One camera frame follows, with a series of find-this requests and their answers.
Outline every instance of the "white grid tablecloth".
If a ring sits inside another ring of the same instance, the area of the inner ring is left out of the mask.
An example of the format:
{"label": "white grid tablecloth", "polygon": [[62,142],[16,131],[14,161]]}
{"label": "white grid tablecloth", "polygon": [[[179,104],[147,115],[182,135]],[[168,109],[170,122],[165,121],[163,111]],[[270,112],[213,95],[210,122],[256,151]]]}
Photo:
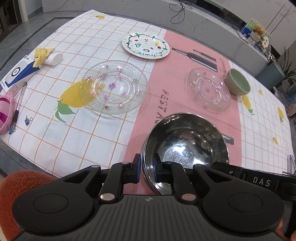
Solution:
{"label": "white grid tablecloth", "polygon": [[[118,116],[95,115],[86,107],[71,108],[76,115],[54,113],[61,94],[80,81],[85,72],[105,60],[122,60],[144,71],[147,79],[154,61],[127,53],[121,40],[129,32],[150,32],[164,37],[166,30],[140,21],[109,16],[90,10],[70,20],[44,40],[39,47],[55,48],[63,53],[57,66],[42,65],[28,81],[16,132],[1,138],[15,151],[40,168],[62,177],[95,164],[109,168],[121,162],[138,109]],[[251,115],[239,100],[242,127],[242,166],[281,173],[287,170],[287,155],[293,154],[289,122],[284,106],[251,75],[230,62],[250,81],[248,95],[255,115]],[[284,111],[279,121],[277,107]],[[24,119],[32,117],[26,126]],[[277,137],[276,145],[272,138]]]}

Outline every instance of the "pink container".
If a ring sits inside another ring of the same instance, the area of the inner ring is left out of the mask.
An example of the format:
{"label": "pink container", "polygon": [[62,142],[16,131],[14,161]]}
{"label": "pink container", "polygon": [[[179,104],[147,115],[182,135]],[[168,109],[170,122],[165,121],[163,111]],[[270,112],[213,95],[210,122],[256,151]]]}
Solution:
{"label": "pink container", "polygon": [[8,131],[14,112],[12,93],[0,95],[0,135]]}

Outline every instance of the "yellow corn print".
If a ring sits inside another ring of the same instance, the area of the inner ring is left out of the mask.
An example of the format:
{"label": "yellow corn print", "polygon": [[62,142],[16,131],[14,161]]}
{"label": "yellow corn print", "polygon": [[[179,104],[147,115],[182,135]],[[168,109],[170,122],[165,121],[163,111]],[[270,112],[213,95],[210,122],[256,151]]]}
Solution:
{"label": "yellow corn print", "polygon": [[283,123],[284,122],[284,113],[280,107],[278,107],[278,113],[279,113],[279,120],[281,121],[281,123]]}
{"label": "yellow corn print", "polygon": [[273,139],[273,141],[274,141],[275,144],[277,144],[277,145],[279,144],[278,141],[277,141],[277,139],[275,137],[272,138],[272,139]]}
{"label": "yellow corn print", "polygon": [[245,107],[247,108],[247,110],[248,110],[252,115],[254,115],[254,114],[253,114],[253,109],[251,109],[251,103],[250,103],[250,101],[249,101],[248,96],[247,96],[247,95],[243,95],[243,96],[242,96],[242,100],[243,100],[244,105],[245,105]]}
{"label": "yellow corn print", "polygon": [[[89,85],[89,86],[91,86],[94,82],[93,80],[87,81],[86,79],[83,79],[82,81],[84,81],[86,83],[86,85]],[[81,82],[76,82],[73,85],[71,85],[61,95],[60,100],[57,101],[57,108],[56,108],[57,111],[55,113],[55,117],[59,121],[66,123],[60,117],[60,114],[62,114],[62,115],[71,115],[71,114],[76,115],[76,113],[73,112],[70,107],[80,108],[80,107],[86,106],[88,103],[92,102],[95,99],[94,96],[87,95],[84,97],[84,100],[82,100],[82,98],[80,96],[80,85],[81,85]],[[105,86],[106,86],[105,84],[100,84],[97,91],[99,91],[99,92],[102,91],[105,88]]]}
{"label": "yellow corn print", "polygon": [[105,16],[104,15],[97,15],[96,18],[98,18],[98,19],[104,19]]}

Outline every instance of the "green leaf print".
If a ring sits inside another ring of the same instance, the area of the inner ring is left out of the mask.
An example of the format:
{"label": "green leaf print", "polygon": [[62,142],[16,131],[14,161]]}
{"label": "green leaf print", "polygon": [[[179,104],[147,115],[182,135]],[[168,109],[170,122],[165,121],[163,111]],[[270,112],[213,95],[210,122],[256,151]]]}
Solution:
{"label": "green leaf print", "polygon": [[66,123],[63,119],[61,119],[61,117],[59,116],[59,111],[57,110],[56,111],[56,113],[55,113],[55,117],[59,120],[59,121],[61,121],[61,122],[63,122],[63,123]]}
{"label": "green leaf print", "polygon": [[62,115],[70,115],[70,114],[75,114],[75,112],[73,112],[70,107],[67,104],[63,104],[61,103],[62,100],[58,100],[58,104],[57,104],[57,111],[59,113],[61,113]]}
{"label": "green leaf print", "polygon": [[253,114],[253,109],[249,109],[249,112],[250,112],[252,115],[255,115],[255,114]]}

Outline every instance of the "white roll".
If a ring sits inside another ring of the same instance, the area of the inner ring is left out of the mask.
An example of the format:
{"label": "white roll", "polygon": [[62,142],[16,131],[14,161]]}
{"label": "white roll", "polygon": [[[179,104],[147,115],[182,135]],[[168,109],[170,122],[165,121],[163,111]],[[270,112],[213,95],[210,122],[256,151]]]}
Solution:
{"label": "white roll", "polygon": [[43,63],[49,65],[58,65],[62,61],[62,59],[62,53],[52,51]]}

